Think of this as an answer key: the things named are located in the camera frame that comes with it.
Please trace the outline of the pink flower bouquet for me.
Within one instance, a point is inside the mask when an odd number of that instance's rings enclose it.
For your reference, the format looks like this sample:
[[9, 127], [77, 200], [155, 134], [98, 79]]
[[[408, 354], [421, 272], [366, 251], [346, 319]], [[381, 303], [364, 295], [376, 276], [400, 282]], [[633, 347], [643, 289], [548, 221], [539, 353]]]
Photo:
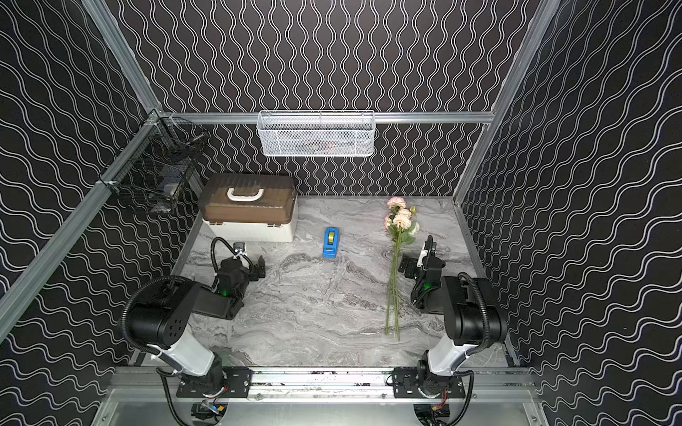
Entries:
[[389, 213], [385, 217], [385, 233], [393, 243], [392, 264], [387, 294], [387, 309], [385, 317], [385, 334], [393, 332], [395, 338], [401, 341], [400, 308], [401, 295], [398, 289], [398, 273], [401, 264], [403, 245], [412, 244], [420, 225], [416, 220], [417, 208], [409, 207], [401, 197], [393, 197], [388, 200]]

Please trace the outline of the blue tape dispenser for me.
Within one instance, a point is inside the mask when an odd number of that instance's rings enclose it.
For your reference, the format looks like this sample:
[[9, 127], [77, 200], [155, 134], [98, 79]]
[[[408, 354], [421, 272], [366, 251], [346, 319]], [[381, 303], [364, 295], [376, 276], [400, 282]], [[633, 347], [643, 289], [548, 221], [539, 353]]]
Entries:
[[329, 227], [325, 231], [323, 257], [335, 259], [339, 251], [339, 229]]

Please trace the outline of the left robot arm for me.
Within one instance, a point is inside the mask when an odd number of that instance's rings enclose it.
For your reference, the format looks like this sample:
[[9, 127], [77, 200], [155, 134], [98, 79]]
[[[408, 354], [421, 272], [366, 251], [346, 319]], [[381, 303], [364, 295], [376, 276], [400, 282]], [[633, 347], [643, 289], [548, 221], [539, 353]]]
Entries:
[[172, 368], [179, 378], [179, 398], [238, 398], [249, 395], [252, 371], [224, 367], [220, 355], [204, 347], [189, 329], [196, 313], [232, 321], [244, 307], [250, 282], [266, 277], [263, 257], [243, 265], [239, 258], [220, 263], [214, 286], [169, 275], [151, 280], [129, 299], [120, 319], [126, 342]]

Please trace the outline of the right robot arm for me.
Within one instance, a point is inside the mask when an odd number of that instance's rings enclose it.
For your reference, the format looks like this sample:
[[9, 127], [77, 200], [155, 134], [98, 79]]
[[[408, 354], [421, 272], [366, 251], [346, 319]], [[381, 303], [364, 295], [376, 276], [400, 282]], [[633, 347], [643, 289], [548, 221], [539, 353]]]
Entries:
[[415, 281], [410, 302], [419, 312], [440, 315], [445, 332], [417, 364], [417, 389], [427, 398], [453, 392], [462, 366], [473, 355], [506, 339], [507, 325], [490, 296], [490, 281], [468, 273], [444, 276], [445, 262], [403, 257], [398, 271]]

